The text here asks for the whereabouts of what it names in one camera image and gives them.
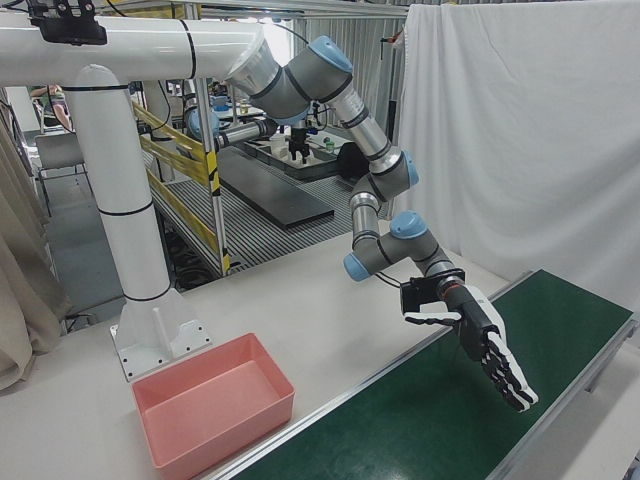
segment green conveyor belt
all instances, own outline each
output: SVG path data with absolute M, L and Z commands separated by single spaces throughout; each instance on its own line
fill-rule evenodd
M 528 412 L 511 410 L 448 333 L 235 478 L 484 479 L 631 316 L 544 271 L 495 306 L 540 395 Z

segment person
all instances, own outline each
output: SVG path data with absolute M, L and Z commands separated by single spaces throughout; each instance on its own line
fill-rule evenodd
M 60 85 L 36 85 L 29 88 L 29 94 L 31 98 L 40 100 L 45 111 L 53 112 L 63 127 L 69 131 L 72 130 L 71 119 Z

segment metal grating floor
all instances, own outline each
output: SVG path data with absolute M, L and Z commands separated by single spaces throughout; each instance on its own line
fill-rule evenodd
M 350 184 L 339 177 L 303 183 L 286 176 L 275 167 L 252 160 L 273 175 L 331 205 L 335 212 L 333 217 L 282 230 L 223 188 L 227 245 L 234 265 L 232 271 L 245 270 L 351 231 L 349 198 L 353 187 Z M 192 180 L 167 183 L 166 186 L 214 230 L 209 193 L 205 187 Z

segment pink plastic bin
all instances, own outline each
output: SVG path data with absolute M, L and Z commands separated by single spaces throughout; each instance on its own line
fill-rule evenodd
M 294 390 L 253 333 L 133 384 L 153 464 L 183 480 L 291 418 Z

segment beige curtain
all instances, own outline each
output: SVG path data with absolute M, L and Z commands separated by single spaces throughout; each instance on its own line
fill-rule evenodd
M 0 390 L 51 351 L 71 303 L 51 273 L 46 222 L 32 181 L 0 121 Z

